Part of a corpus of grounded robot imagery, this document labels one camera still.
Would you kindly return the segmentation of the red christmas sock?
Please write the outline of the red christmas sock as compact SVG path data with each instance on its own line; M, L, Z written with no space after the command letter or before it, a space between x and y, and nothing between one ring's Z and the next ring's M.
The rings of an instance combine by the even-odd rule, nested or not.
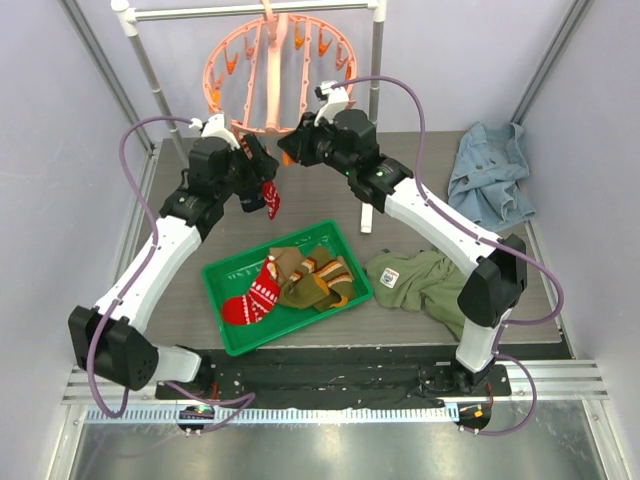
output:
M248 291L228 299L222 307L223 320L231 325L248 326L261 322L275 307L280 296L279 269L268 256Z
M281 197L273 181L262 185L262 196L268 210L268 218L274 220L281 206Z

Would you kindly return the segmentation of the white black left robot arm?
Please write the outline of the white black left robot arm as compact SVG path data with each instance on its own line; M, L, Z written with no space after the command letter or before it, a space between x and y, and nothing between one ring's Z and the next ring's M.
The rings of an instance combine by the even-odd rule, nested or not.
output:
M153 215L152 233L123 276L93 307L76 307L68 325L78 365L139 391L152 381L177 380L190 398L205 397L213 375L186 347L159 347L144 335L160 297L186 259L224 215L232 196L251 213L265 207L263 190L279 163L254 134L231 145L202 137L189 152L180 186Z

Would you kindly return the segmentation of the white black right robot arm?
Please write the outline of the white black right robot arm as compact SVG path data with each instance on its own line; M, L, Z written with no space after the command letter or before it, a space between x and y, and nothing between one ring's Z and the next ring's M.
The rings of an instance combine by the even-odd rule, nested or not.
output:
M477 393L495 362L498 329L527 286L519 257L525 243L487 232L427 194L408 167L381 152L376 128L360 110L343 111L333 122L305 113L277 144L295 163L324 164L345 175L359 200L411 227L458 267L465 278L457 299L464 327L449 376L460 393Z

